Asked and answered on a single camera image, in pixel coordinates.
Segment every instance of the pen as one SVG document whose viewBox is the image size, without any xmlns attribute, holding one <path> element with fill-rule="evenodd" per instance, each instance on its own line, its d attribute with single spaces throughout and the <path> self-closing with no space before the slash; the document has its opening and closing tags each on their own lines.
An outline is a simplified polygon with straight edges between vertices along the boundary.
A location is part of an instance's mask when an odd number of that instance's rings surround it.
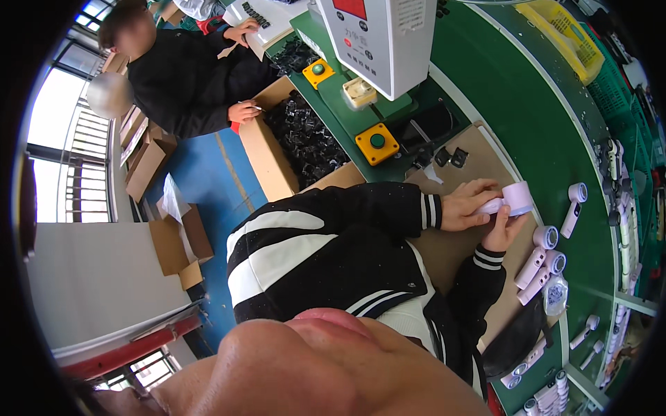
<svg viewBox="0 0 666 416">
<path fill-rule="evenodd" d="M 266 110 L 264 110 L 263 108 L 259 107 L 258 105 L 253 105 L 252 108 L 256 108 L 257 110 L 261 110 L 261 111 L 263 111 L 263 112 L 266 112 Z"/>
</svg>

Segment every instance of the varsity jacket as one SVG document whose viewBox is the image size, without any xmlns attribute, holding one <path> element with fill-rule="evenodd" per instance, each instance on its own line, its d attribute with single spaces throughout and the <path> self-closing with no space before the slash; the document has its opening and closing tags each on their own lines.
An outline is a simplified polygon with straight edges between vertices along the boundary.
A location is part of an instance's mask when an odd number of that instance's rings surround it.
<svg viewBox="0 0 666 416">
<path fill-rule="evenodd" d="M 438 195 L 399 182 L 330 186 L 269 202 L 227 240 L 236 321 L 284 322 L 310 308 L 338 308 L 413 335 L 392 313 L 418 307 L 430 335 L 422 337 L 426 349 L 487 399 L 476 345 L 504 286 L 504 253 L 477 246 L 443 296 L 405 240 L 441 223 Z"/>
</svg>

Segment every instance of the yellow crate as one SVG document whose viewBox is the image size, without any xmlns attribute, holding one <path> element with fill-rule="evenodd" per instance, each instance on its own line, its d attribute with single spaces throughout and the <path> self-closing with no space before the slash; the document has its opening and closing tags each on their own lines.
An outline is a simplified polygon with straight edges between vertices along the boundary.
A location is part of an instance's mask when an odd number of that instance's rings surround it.
<svg viewBox="0 0 666 416">
<path fill-rule="evenodd" d="M 554 0 L 535 0 L 515 8 L 557 47 L 583 85 L 594 81 L 604 57 L 585 29 L 562 5 Z"/>
</svg>

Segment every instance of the hand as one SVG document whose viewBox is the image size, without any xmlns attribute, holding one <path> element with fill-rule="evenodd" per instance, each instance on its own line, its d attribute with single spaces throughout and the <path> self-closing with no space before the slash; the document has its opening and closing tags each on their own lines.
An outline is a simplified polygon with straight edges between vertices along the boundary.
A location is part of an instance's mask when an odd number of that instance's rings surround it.
<svg viewBox="0 0 666 416">
<path fill-rule="evenodd" d="M 442 229 L 462 231 L 469 227 L 487 224 L 488 214 L 472 215 L 481 205 L 501 196 L 501 192 L 490 190 L 497 186 L 496 180 L 475 179 L 461 183 L 451 194 L 442 197 Z"/>
<path fill-rule="evenodd" d="M 250 17 L 238 26 L 230 27 L 229 29 L 225 30 L 223 36 L 225 39 L 236 41 L 247 48 L 248 43 L 245 41 L 245 34 L 256 33 L 257 30 L 259 30 L 259 23 Z"/>
<path fill-rule="evenodd" d="M 505 252 L 513 239 L 518 235 L 520 229 L 527 222 L 527 214 L 515 218 L 509 218 L 511 207 L 504 205 L 499 209 L 495 219 L 495 226 L 481 240 L 481 245 L 491 252 Z"/>
<path fill-rule="evenodd" d="M 256 105 L 255 100 L 245 100 L 242 103 L 234 104 L 229 107 L 227 118 L 229 121 L 245 124 L 261 114 L 261 110 L 254 108 L 254 105 Z"/>
</svg>

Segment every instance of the hair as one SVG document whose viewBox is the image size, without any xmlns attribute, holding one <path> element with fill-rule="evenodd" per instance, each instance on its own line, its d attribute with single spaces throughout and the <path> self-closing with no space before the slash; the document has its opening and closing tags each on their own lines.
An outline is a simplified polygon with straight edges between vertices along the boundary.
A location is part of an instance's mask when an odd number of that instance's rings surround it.
<svg viewBox="0 0 666 416">
<path fill-rule="evenodd" d="M 145 8 L 145 0 L 119 0 L 97 31 L 99 47 L 102 49 L 114 47 L 116 33 L 134 20 Z"/>
</svg>

